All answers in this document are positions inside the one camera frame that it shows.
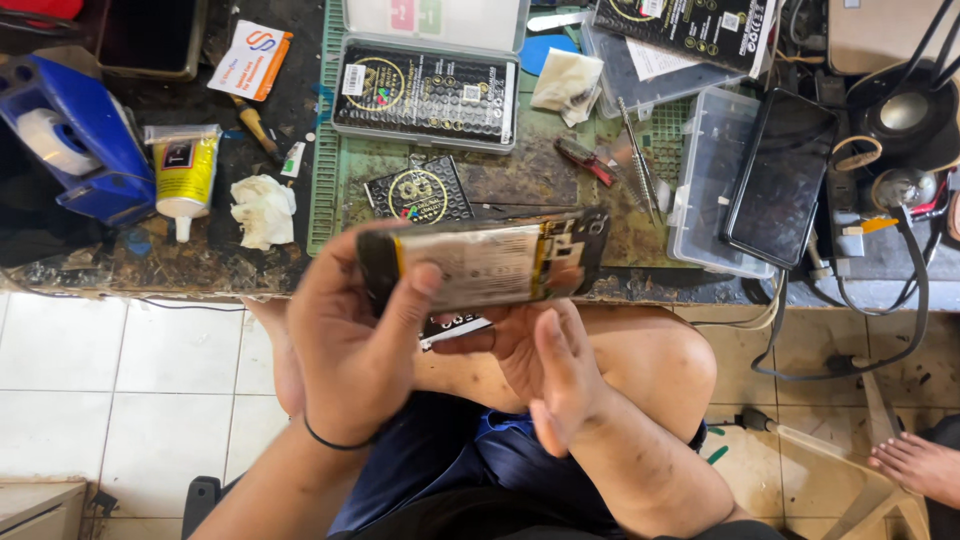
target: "smartphone screen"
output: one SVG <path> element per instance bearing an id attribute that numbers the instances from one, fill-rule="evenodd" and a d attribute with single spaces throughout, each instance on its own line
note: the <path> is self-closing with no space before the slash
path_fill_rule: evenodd
<path id="1" fill-rule="evenodd" d="M 179 73 L 187 67 L 199 0 L 112 0 L 100 65 Z"/>
<path id="2" fill-rule="evenodd" d="M 781 89 L 767 100 L 727 237 L 752 255 L 792 268 L 803 256 L 839 118 Z"/>

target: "orange and white card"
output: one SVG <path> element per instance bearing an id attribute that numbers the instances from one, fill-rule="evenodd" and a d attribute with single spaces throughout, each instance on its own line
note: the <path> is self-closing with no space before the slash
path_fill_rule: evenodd
<path id="1" fill-rule="evenodd" d="M 230 50 L 206 86 L 254 101 L 267 99 L 293 36 L 248 20 L 237 22 Z"/>

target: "crumpled tissue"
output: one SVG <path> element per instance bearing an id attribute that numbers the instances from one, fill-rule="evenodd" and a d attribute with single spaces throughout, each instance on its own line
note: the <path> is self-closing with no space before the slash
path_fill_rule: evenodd
<path id="1" fill-rule="evenodd" d="M 269 175 L 251 176 L 230 187 L 237 202 L 230 209 L 244 232 L 241 246 L 269 251 L 273 244 L 294 241 L 294 190 Z"/>
<path id="2" fill-rule="evenodd" d="M 590 117 L 600 97 L 603 61 L 551 48 L 530 105 L 558 110 L 568 127 Z"/>

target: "smartphone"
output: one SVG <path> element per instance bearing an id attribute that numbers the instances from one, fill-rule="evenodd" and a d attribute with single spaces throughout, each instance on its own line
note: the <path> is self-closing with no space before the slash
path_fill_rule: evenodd
<path id="1" fill-rule="evenodd" d="M 605 209 L 585 208 L 366 231 L 357 236 L 357 262 L 377 316 L 404 272 L 421 261 L 444 272 L 435 313 L 581 295 L 600 271 L 609 221 Z"/>
<path id="2" fill-rule="evenodd" d="M 835 112 L 769 91 L 720 238 L 779 268 L 800 265 L 839 126 Z"/>
<path id="3" fill-rule="evenodd" d="M 207 0 L 110 0 L 97 46 L 100 67 L 122 77 L 197 76 Z"/>

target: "plastic storage box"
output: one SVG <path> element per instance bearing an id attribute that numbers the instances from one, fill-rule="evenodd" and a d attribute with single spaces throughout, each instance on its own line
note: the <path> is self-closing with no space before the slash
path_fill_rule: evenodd
<path id="1" fill-rule="evenodd" d="M 334 129 L 342 135 L 509 154 L 516 146 L 519 93 L 519 57 L 516 53 L 523 46 L 529 10 L 530 3 L 527 0 L 346 0 L 344 25 L 348 32 L 344 35 L 334 91 L 331 117 Z M 344 82 L 351 48 L 369 50 L 377 47 L 424 55 L 428 60 L 395 65 L 385 59 L 364 58 L 362 61 L 370 60 L 378 63 L 378 66 L 375 68 L 375 77 L 372 75 L 372 65 L 366 68 L 366 72 L 359 70 L 365 73 L 359 77 L 361 85 L 370 86 L 373 83 L 379 86 L 382 79 L 380 72 L 389 71 L 386 77 L 390 78 L 393 88 L 386 89 L 388 95 L 384 96 L 385 99 L 380 99 L 378 95 L 376 104 L 372 106 L 357 104 L 353 99 L 347 103 L 343 92 L 348 90 Z M 431 62 L 430 57 L 439 57 L 442 61 Z M 497 72 L 496 87 L 491 87 L 479 73 L 461 75 L 461 66 L 470 61 L 503 64 L 502 80 Z M 348 83 L 358 79 L 354 74 L 358 69 L 353 67 L 358 64 L 351 64 L 350 73 L 347 74 Z M 461 80 L 464 77 L 476 81 Z M 356 86 L 350 88 L 349 91 L 357 91 Z M 412 113 L 411 108 L 400 110 L 399 107 L 403 107 L 404 103 L 412 102 L 400 101 L 396 98 L 399 94 L 415 100 L 418 99 L 416 96 L 423 96 L 422 103 L 429 101 L 432 109 L 419 107 L 421 101 L 417 101 L 413 102 L 418 106 L 417 113 Z M 391 106 L 392 103 L 397 103 L 399 107 L 388 110 L 385 106 Z M 472 110 L 463 112 L 468 103 Z M 396 122 L 398 125 L 416 126 L 416 129 L 435 133 L 404 133 L 381 127 L 345 125 L 347 120 L 344 114 L 354 115 L 349 120 L 352 123 L 356 123 L 359 115 L 361 119 L 370 119 L 372 122 Z M 478 138 L 484 137 L 486 140 L 470 138 L 468 134 L 477 134 Z"/>
<path id="2" fill-rule="evenodd" d="M 671 258 L 701 264 L 709 272 L 773 277 L 773 266 L 719 237 L 759 108 L 756 99 L 713 87 L 704 89 L 690 106 L 684 160 L 667 220 Z"/>
<path id="3" fill-rule="evenodd" d="M 617 97 L 622 97 L 628 112 L 638 111 L 640 119 L 650 116 L 654 105 L 695 94 L 707 86 L 736 84 L 746 75 L 709 63 L 699 63 L 641 81 L 634 60 L 627 47 L 627 38 L 621 34 L 593 26 L 593 13 L 581 25 L 584 52 L 604 61 L 600 74 L 603 95 L 597 104 L 600 113 L 613 119 L 620 118 Z"/>

